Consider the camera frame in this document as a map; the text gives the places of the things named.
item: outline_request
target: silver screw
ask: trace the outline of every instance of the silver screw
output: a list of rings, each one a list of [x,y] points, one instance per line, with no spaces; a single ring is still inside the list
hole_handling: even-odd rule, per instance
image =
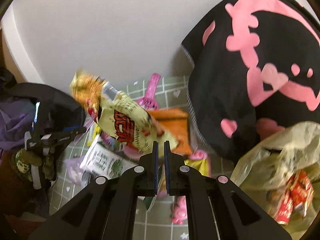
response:
[[[102,185],[106,182],[106,178],[105,177],[98,177],[96,179],[96,183],[99,184],[99,185]]]
[[[219,178],[218,178],[218,181],[220,182],[220,183],[227,183],[228,182],[228,178],[226,177],[226,176],[220,176]]]
[[[180,167],[180,171],[188,172],[188,171],[190,171],[190,168],[188,166],[186,166],[186,165],[183,165],[183,166]]]
[[[142,167],[142,166],[136,166],[136,167],[134,168],[134,171],[135,171],[136,173],[141,173],[141,172],[144,171],[144,167]]]

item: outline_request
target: white trim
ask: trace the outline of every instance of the white trim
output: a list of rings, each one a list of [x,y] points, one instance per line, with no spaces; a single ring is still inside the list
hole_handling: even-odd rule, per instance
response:
[[[14,19],[12,4],[4,14],[1,25],[5,41],[11,53],[11,56],[24,79],[27,82],[43,84],[44,81],[32,64],[25,50],[25,47],[23,46],[21,37],[17,29],[16,21]]]

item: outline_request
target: gray wall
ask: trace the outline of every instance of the gray wall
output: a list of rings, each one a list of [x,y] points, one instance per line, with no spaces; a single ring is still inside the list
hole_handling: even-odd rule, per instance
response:
[[[81,67],[115,86],[153,72],[190,73],[180,43],[220,1],[14,0],[13,10],[22,43],[43,81],[68,91]],[[297,1],[312,11],[305,0]]]

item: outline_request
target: pink fan handle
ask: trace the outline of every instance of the pink fan handle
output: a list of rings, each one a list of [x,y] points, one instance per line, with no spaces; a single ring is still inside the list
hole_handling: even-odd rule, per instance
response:
[[[147,90],[145,93],[145,98],[153,99],[155,97],[157,84],[161,76],[157,73],[153,73],[147,86]]]

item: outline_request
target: checkered tablecloth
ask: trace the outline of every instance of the checkered tablecloth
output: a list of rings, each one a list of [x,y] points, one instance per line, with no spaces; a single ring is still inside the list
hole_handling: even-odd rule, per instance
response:
[[[188,112],[186,87],[188,76],[167,77],[160,79],[156,88],[155,100],[160,108],[181,108]],[[148,80],[135,82],[119,90],[125,91],[134,100],[145,94]],[[65,159],[84,156],[88,151],[88,135],[75,146],[68,146],[58,160],[58,180],[49,190],[50,214],[73,198],[80,190],[80,186],[71,183],[64,163]],[[224,174],[230,176],[233,164],[214,153],[210,154],[212,176]],[[138,200],[133,240],[188,240],[187,220],[183,225],[171,222],[174,198],[172,196],[157,197],[154,206],[146,212],[144,204]]]

